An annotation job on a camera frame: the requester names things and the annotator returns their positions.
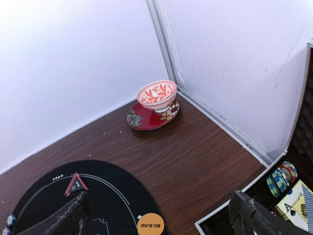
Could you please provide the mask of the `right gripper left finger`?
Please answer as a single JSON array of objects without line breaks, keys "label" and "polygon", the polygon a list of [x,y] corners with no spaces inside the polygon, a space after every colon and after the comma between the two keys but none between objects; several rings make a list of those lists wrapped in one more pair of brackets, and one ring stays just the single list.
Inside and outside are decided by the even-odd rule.
[{"label": "right gripper left finger", "polygon": [[14,234],[90,235],[91,229],[91,205],[87,192],[68,199],[36,193],[20,207]]}]

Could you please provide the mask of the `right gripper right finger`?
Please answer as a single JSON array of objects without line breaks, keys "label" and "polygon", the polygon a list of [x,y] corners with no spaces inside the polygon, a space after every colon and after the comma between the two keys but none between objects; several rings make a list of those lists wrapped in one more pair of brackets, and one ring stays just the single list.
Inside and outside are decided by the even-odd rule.
[{"label": "right gripper right finger", "polygon": [[229,221],[236,235],[308,235],[272,214],[242,191],[234,191],[228,204]]}]

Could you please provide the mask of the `red black triangular all-in marker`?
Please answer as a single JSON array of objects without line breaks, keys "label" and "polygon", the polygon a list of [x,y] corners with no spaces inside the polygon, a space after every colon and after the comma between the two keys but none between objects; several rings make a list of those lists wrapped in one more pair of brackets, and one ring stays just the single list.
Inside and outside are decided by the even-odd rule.
[{"label": "red black triangular all-in marker", "polygon": [[86,192],[88,190],[89,189],[86,186],[86,184],[83,182],[83,180],[81,179],[80,174],[78,172],[76,172],[73,175],[73,177],[72,177],[72,179],[71,179],[71,181],[70,181],[70,183],[69,183],[69,185],[68,185],[68,187],[64,193],[64,196],[68,197],[71,194],[75,194],[75,193],[78,193],[81,191]]}]

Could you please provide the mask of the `single green blue poker chip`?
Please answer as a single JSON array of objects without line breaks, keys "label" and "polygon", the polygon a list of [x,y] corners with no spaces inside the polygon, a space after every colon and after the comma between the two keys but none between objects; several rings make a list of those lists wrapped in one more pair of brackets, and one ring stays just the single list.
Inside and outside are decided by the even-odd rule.
[{"label": "single green blue poker chip", "polygon": [[6,222],[7,227],[12,227],[15,225],[15,223],[16,223],[15,215],[9,214]]}]

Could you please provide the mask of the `single white blue poker chip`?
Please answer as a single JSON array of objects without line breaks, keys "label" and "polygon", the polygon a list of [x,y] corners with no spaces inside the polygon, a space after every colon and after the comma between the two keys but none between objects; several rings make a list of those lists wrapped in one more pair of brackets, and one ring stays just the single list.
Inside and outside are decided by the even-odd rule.
[{"label": "single white blue poker chip", "polygon": [[1,235],[11,235],[11,230],[8,227],[5,227],[2,232]]}]

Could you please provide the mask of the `orange big blind button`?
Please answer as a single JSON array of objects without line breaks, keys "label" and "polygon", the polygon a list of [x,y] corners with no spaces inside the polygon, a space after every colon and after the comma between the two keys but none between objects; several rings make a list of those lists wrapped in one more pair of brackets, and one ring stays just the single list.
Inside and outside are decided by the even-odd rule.
[{"label": "orange big blind button", "polygon": [[140,235],[161,235],[165,229],[163,218],[156,213],[147,213],[139,218],[137,230]]}]

